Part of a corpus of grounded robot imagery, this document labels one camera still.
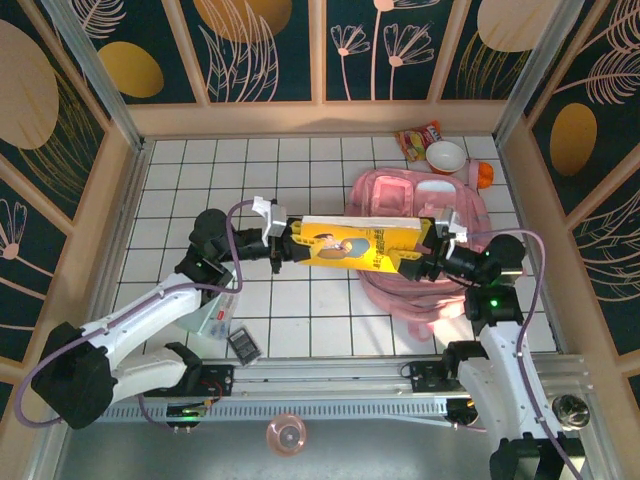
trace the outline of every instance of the red snack package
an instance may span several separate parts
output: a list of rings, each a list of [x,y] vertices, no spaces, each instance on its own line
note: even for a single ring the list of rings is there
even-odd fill
[[[437,121],[394,134],[404,156],[410,162],[426,161],[427,147],[442,140]]]

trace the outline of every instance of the white bowl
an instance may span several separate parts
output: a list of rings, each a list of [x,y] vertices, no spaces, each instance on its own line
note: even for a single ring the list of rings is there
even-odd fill
[[[431,169],[445,175],[457,172],[467,161],[467,154],[462,148],[444,140],[429,145],[426,154]]]

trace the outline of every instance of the white tile floor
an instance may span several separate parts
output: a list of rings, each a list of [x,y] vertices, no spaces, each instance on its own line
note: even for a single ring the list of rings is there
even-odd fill
[[[491,137],[447,137],[470,157],[488,160],[495,182],[482,190],[494,228],[517,227],[518,219]],[[241,198],[276,197],[290,215],[342,214],[349,187],[363,172],[379,167],[427,171],[407,164],[390,136],[172,140],[157,142],[136,215],[115,307],[129,303],[172,272],[189,244],[195,217],[205,208],[228,210]],[[466,172],[460,173],[465,178]],[[259,227],[261,219],[243,209],[239,228]],[[364,294],[353,272],[285,264],[271,275],[268,261],[243,263],[247,279],[236,325],[249,328],[269,357],[331,357],[441,353],[452,340],[473,339],[464,317],[422,326],[428,341],[408,334]],[[524,310],[534,279],[517,281]],[[536,307],[529,342],[535,351],[555,351],[543,306]],[[141,350],[182,341],[203,358],[233,356],[224,342],[187,334],[170,326]]]

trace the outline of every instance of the yellow book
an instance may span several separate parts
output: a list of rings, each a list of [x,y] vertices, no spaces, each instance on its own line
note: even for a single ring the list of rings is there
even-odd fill
[[[293,240],[310,248],[311,259],[300,263],[322,267],[353,268],[374,272],[396,273],[401,259],[415,259],[421,256],[414,252],[416,244],[422,243],[431,223],[426,219],[384,219],[376,224],[376,219],[363,221],[353,217],[322,218],[322,223],[296,222]]]

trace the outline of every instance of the pink backpack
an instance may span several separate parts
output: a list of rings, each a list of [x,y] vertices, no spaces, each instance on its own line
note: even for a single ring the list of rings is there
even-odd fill
[[[469,168],[469,183],[474,189],[478,165],[472,160]],[[435,209],[452,207],[469,233],[491,230],[487,209],[474,189],[449,176],[395,168],[370,170],[354,184],[345,215],[429,217]],[[467,246],[481,251],[488,241],[479,237]],[[382,310],[409,321],[409,333],[419,341],[431,338],[431,330],[421,329],[421,324],[464,313],[464,287],[444,276],[435,282],[413,282],[391,273],[358,271],[358,275],[369,299]]]

